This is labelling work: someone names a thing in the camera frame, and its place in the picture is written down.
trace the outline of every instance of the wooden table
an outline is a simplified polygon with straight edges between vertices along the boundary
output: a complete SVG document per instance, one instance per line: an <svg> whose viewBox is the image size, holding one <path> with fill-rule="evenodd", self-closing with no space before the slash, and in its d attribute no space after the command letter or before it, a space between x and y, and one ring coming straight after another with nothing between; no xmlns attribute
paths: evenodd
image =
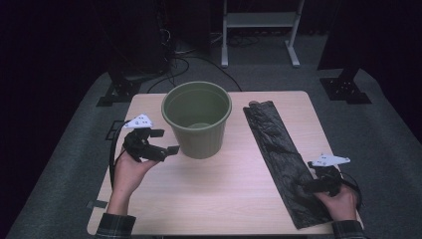
<svg viewBox="0 0 422 239"><path fill-rule="evenodd" d="M227 119L223 146L212 157L192 159L181 151L168 156L146 174L133 193L129 214L135 216L133 234L142 235L293 235L330 234L330 224L298 230L292 222L273 178L248 126L243 107L250 101L273 101L304 161L331 149L305 92L229 93L233 109ZM168 147L177 140L161 115L165 94L136 95L126 119L147 114L164 137L150 138ZM123 129L117 142L120 151ZM108 172L98 200L111 194ZM88 231L95 234L103 208L94 208Z"/></svg>

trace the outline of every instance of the black plastic bag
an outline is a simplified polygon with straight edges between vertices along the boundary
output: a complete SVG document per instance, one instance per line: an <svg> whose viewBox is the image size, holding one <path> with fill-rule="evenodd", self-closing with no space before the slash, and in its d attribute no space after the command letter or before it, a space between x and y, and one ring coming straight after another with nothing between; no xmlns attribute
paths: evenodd
<svg viewBox="0 0 422 239"><path fill-rule="evenodd" d="M302 187L313 177L273 102L250 104L244 113L295 226L301 229L330 221L324 206Z"/></svg>

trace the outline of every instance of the hand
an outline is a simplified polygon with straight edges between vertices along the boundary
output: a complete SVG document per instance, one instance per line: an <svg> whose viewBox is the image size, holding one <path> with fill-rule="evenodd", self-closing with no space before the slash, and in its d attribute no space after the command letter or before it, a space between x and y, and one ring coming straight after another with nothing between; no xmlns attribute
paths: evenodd
<svg viewBox="0 0 422 239"><path fill-rule="evenodd" d="M322 201L328 209L332 220L357 220L356 195L350 187L342 184L340 193L334 197L330 197L324 192L317 192L314 193L314 195Z"/></svg>
<svg viewBox="0 0 422 239"><path fill-rule="evenodd" d="M140 185L147 171L157 163L154 160L137 162L124 151L115 166L113 190L106 212L127 215L131 194Z"/></svg>

